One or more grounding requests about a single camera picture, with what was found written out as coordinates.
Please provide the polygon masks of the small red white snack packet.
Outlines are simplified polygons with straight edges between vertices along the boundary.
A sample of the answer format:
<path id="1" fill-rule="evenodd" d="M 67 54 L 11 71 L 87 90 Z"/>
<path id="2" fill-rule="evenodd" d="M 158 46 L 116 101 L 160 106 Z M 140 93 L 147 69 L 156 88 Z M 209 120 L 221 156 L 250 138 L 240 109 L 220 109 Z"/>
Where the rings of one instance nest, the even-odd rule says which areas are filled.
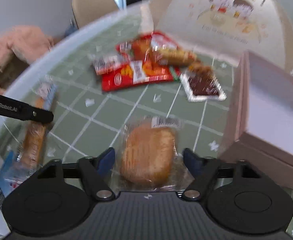
<path id="1" fill-rule="evenodd" d="M 90 54 L 89 59 L 91 60 L 96 74 L 104 75 L 120 68 L 123 63 L 129 62 L 131 57 L 127 55 L 111 53 L 103 56 Z"/>

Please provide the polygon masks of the round bread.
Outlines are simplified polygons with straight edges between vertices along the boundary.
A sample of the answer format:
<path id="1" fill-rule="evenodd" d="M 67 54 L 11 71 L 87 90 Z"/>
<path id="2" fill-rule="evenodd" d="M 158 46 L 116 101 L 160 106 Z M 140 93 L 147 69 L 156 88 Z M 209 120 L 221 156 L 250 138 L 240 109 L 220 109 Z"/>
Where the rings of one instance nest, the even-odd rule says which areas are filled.
<path id="1" fill-rule="evenodd" d="M 178 151 L 184 123 L 165 116 L 135 117 L 120 133 L 112 187 L 121 191 L 183 191 L 193 176 Z"/>

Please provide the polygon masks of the green grid tablecloth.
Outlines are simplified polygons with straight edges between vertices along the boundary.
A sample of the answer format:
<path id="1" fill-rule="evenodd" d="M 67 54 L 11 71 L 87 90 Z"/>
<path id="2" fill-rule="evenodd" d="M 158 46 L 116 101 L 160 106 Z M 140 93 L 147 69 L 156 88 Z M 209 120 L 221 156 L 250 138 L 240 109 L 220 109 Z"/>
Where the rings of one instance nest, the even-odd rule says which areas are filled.
<path id="1" fill-rule="evenodd" d="M 140 22 L 139 15 L 129 15 L 94 23 L 29 67 L 6 92 L 7 97 L 30 102 L 40 79 L 59 87 L 46 159 L 63 160 L 63 184 L 88 200 L 89 208 L 75 227 L 52 239 L 246 239 L 218 224 L 205 203 L 186 202 L 180 192 L 122 192 L 115 200 L 95 203 L 81 188 L 78 159 L 119 147 L 121 129 L 139 117 L 182 119 L 178 152 L 189 147 L 200 155 L 215 155 L 219 147 L 225 103 L 189 103 L 177 82 L 102 92 L 88 54 L 112 51 L 116 43 L 136 35 Z"/>

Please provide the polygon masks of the blue seaweed snack packet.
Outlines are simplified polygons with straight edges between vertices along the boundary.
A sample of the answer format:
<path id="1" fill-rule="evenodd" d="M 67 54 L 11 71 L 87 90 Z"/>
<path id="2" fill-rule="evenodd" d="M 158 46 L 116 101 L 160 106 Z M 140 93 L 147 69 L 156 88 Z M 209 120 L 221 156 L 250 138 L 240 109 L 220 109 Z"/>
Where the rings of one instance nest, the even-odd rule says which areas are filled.
<path id="1" fill-rule="evenodd" d="M 23 183 L 20 176 L 17 154 L 9 151 L 0 169 L 0 201 Z"/>

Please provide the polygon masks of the red spicy strip packet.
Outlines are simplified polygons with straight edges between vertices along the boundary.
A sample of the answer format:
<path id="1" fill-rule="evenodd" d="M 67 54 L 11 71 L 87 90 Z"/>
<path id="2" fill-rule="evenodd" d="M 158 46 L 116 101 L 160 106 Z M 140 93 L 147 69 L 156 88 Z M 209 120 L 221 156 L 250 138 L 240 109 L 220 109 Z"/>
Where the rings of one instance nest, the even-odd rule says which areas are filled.
<path id="1" fill-rule="evenodd" d="M 173 66 L 158 66 L 151 61 L 129 61 L 102 75 L 102 91 L 111 92 L 150 83 L 177 81 L 181 70 Z"/>

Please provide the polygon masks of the sausage bread packet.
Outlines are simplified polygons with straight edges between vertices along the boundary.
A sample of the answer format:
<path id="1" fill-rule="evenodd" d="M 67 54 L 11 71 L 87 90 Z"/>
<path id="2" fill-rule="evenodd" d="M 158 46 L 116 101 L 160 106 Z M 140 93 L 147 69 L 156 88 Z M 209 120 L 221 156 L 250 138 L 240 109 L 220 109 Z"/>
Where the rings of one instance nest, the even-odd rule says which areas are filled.
<path id="1" fill-rule="evenodd" d="M 197 60 L 193 52 L 179 48 L 152 47 L 149 55 L 151 61 L 160 66 L 189 66 Z"/>

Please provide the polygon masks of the long bread stick packet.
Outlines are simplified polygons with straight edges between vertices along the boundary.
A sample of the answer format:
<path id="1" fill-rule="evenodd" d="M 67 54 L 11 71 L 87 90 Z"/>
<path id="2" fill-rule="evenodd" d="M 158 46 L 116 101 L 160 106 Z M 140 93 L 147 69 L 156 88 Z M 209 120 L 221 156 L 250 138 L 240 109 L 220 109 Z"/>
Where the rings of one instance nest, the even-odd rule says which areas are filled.
<path id="1" fill-rule="evenodd" d="M 57 85 L 52 81 L 40 83 L 32 106 L 51 111 L 54 105 Z M 18 184 L 29 178 L 41 165 L 42 146 L 47 134 L 48 125 L 31 121 L 26 129 L 26 135 L 18 148 L 18 156 L 8 170 L 6 179 Z"/>

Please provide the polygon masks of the pink cloth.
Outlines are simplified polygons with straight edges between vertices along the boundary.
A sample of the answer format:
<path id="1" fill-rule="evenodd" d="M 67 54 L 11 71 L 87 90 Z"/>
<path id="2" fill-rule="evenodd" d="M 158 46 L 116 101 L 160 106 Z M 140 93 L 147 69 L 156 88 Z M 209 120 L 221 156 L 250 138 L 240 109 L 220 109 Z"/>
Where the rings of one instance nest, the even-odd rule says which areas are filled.
<path id="1" fill-rule="evenodd" d="M 0 75 L 7 76 L 7 68 L 14 61 L 20 66 L 29 66 L 51 51 L 60 38 L 42 32 L 34 25 L 17 25 L 0 36 Z M 0 94 L 5 92 L 0 85 Z"/>

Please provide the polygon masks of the pink gift box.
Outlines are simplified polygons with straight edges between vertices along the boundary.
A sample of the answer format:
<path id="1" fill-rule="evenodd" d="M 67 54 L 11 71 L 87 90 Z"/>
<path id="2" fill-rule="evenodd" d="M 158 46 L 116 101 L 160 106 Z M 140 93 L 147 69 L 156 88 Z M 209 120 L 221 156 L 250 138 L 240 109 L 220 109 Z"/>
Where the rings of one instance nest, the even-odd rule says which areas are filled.
<path id="1" fill-rule="evenodd" d="M 293 189 L 293 77 L 247 51 L 235 71 L 218 158 L 246 160 Z"/>

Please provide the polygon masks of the red chicken leg packet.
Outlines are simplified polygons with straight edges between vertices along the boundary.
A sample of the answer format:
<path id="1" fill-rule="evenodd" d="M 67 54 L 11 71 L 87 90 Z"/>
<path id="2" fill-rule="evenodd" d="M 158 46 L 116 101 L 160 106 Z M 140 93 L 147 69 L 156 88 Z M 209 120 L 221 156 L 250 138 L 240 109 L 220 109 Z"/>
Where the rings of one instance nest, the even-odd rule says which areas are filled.
<path id="1" fill-rule="evenodd" d="M 178 44 L 160 31 L 140 34 L 133 40 L 124 41 L 115 46 L 116 51 L 129 60 L 146 61 L 150 50 L 155 48 L 178 48 Z"/>

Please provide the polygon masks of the beige chair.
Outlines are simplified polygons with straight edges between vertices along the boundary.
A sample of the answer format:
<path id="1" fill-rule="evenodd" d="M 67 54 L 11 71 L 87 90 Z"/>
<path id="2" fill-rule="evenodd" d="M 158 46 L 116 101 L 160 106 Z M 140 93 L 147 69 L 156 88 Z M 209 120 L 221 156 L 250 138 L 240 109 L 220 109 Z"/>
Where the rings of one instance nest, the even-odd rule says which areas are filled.
<path id="1" fill-rule="evenodd" d="M 115 0 L 72 0 L 71 5 L 78 29 L 119 10 Z"/>

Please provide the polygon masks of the cartoon mesh food cover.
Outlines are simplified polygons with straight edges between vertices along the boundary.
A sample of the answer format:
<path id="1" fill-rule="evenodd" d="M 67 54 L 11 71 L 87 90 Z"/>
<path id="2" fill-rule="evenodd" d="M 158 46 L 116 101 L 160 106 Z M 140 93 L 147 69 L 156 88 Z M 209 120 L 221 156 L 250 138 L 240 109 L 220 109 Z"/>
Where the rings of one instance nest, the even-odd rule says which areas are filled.
<path id="1" fill-rule="evenodd" d="M 184 48 L 238 63 L 251 51 L 293 70 L 293 27 L 276 0 L 150 0 L 155 30 Z"/>

